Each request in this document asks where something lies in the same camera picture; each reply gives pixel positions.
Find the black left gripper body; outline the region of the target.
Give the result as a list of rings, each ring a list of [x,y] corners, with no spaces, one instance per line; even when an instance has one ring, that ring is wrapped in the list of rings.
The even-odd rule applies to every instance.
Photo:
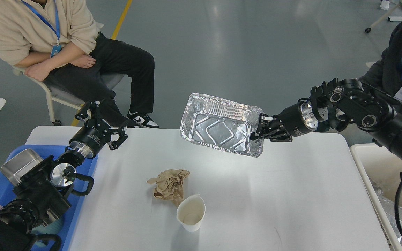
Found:
[[[77,151],[83,157],[92,159],[101,149],[111,141],[111,135],[104,130],[99,131],[95,128],[82,127],[69,141],[71,149]]]

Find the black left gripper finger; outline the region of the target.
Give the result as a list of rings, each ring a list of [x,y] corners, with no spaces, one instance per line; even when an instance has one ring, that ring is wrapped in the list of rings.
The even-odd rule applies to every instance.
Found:
[[[109,148],[110,150],[118,149],[128,138],[124,127],[109,129]]]
[[[103,119],[99,108],[100,102],[88,101],[75,114],[75,119],[84,121],[80,131],[88,131],[91,129],[98,131],[107,131],[111,126]]]

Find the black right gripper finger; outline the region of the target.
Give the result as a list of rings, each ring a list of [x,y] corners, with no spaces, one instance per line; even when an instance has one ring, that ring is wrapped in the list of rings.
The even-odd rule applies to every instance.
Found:
[[[272,131],[268,133],[260,133],[257,138],[269,139],[272,142],[292,142],[292,135],[285,131]]]
[[[260,133],[268,133],[272,131],[281,131],[281,120],[274,116],[267,116],[267,114],[259,115],[258,127],[255,132],[250,134],[250,140],[256,141],[257,135]]]

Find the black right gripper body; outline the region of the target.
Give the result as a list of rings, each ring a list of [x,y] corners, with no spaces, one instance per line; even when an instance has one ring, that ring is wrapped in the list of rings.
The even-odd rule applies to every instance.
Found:
[[[281,121],[286,132],[293,137],[315,132],[319,125],[312,105],[308,102],[298,102],[289,106],[275,117]]]

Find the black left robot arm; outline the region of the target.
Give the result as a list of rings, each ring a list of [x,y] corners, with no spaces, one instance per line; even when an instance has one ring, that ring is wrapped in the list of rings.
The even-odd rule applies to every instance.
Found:
[[[94,179],[76,171],[85,159],[95,158],[106,144],[117,149],[128,137],[123,127],[112,127],[103,119],[101,104],[88,101],[80,108],[75,118],[84,125],[57,159],[52,155],[42,159],[26,149],[6,162],[2,172],[14,185],[16,197],[0,206],[0,251],[30,251],[35,243],[50,241],[51,251],[60,250],[58,234],[34,234],[32,230],[64,216],[72,206],[69,195],[91,192]]]

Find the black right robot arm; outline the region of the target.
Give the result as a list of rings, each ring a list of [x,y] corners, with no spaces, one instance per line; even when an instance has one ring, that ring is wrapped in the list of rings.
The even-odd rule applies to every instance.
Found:
[[[275,142],[290,142],[317,130],[319,122],[331,121],[328,109],[343,112],[343,124],[330,127],[342,131],[348,124],[369,133],[378,146],[402,159],[402,114],[395,111],[387,101],[364,91],[363,84],[353,78],[323,82],[313,87],[308,98],[301,98],[296,104],[285,108],[280,114],[259,115],[258,127],[250,134],[250,140],[269,139]],[[402,190],[402,172],[394,200],[396,226],[402,237],[399,217],[399,201]]]

